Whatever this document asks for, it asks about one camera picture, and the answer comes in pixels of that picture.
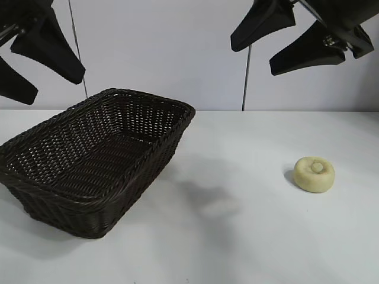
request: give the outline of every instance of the basket rim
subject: basket rim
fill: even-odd
[[[131,165],[118,179],[114,181],[113,184],[110,186],[113,187],[113,189],[106,190],[106,194],[98,199],[93,199],[91,201],[76,201],[74,199],[70,199],[66,196],[59,195],[57,191],[54,189],[54,186],[50,185],[44,185],[42,183],[38,183],[35,180],[29,179],[28,177],[21,175],[17,172],[13,172],[6,168],[4,165],[4,158],[6,153],[8,152],[8,149],[11,149],[11,147],[14,147],[17,143],[25,142],[29,137],[34,136],[36,132],[48,128],[49,124],[51,122],[61,122],[63,119],[67,119],[67,117],[75,116],[75,114],[82,108],[87,107],[88,105],[91,105],[93,103],[98,102],[102,98],[110,95],[117,95],[117,94],[128,94],[128,95],[137,95],[139,97],[148,97],[149,99],[154,99],[157,101],[161,101],[162,103],[170,103],[175,104],[176,106],[179,106],[183,108],[184,114],[183,116],[176,122],[176,124],[168,130],[164,135],[160,136],[157,141],[155,141],[151,147],[145,151],[144,155],[142,157],[139,157],[136,159],[136,161]],[[117,88],[111,88],[106,89],[94,96],[90,96],[88,99],[69,107],[67,110],[54,115],[53,117],[35,125],[34,127],[20,133],[19,135],[16,135],[15,137],[9,139],[7,142],[5,142],[3,145],[0,146],[0,175],[5,175],[10,177],[11,179],[17,179],[21,180],[25,186],[23,188],[17,188],[19,191],[25,191],[32,195],[38,195],[38,197],[46,197],[49,199],[55,199],[60,203],[61,206],[66,207],[66,209],[74,209],[74,208],[80,208],[80,209],[94,209],[99,206],[102,206],[104,204],[107,204],[111,202],[112,200],[117,199],[117,197],[123,193],[123,189],[126,188],[125,181],[129,180],[129,183],[132,183],[138,175],[138,173],[142,167],[146,164],[146,160],[155,156],[157,151],[160,151],[164,148],[165,145],[169,144],[171,140],[173,140],[176,137],[176,134],[180,128],[185,130],[188,125],[190,124],[191,120],[195,116],[195,109],[190,106],[189,104],[185,102],[181,102],[175,99],[169,99],[162,96],[153,95],[151,93],[146,92],[140,92],[135,91],[131,89],[117,89]]]

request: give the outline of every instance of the dark brown wicker basket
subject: dark brown wicker basket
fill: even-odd
[[[0,147],[0,182],[36,220],[101,238],[174,155],[193,107],[109,89]]]

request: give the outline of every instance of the white wall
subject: white wall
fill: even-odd
[[[230,34],[252,0],[71,0],[89,95],[130,88],[191,103],[197,109],[241,110],[246,50]],[[76,52],[68,0],[55,0],[62,30]],[[296,27],[252,47],[248,110],[379,110],[379,51],[339,66],[272,76],[270,58],[297,39],[314,18],[296,5]],[[379,50],[379,16],[364,24]],[[28,58],[0,56],[39,88],[33,106],[0,97],[0,108],[65,109],[83,99],[76,86]]]
[[[130,88],[241,110],[247,52],[230,35],[251,0],[71,0],[89,94]]]
[[[68,43],[76,52],[68,1],[56,0],[53,8]],[[39,93],[32,106],[0,96],[0,109],[66,109],[85,99],[82,85],[73,85],[42,64],[11,53],[9,49],[11,44],[12,41],[0,48],[0,56],[21,76],[36,86]]]
[[[379,111],[379,16],[363,25],[377,51],[358,60],[346,52],[346,62],[338,66],[317,66],[273,76],[270,58],[314,22],[301,5],[296,5],[295,12],[296,27],[273,33],[252,46],[246,109]]]

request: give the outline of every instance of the white table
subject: white table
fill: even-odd
[[[0,111],[0,143],[57,112]],[[199,112],[103,239],[32,220],[1,186],[0,283],[379,283],[378,148],[379,114]],[[303,156],[334,164],[329,192],[291,184]]]

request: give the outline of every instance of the pale dough ball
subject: pale dough ball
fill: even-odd
[[[293,179],[305,191],[322,193],[333,186],[335,171],[324,158],[304,157],[295,164]]]

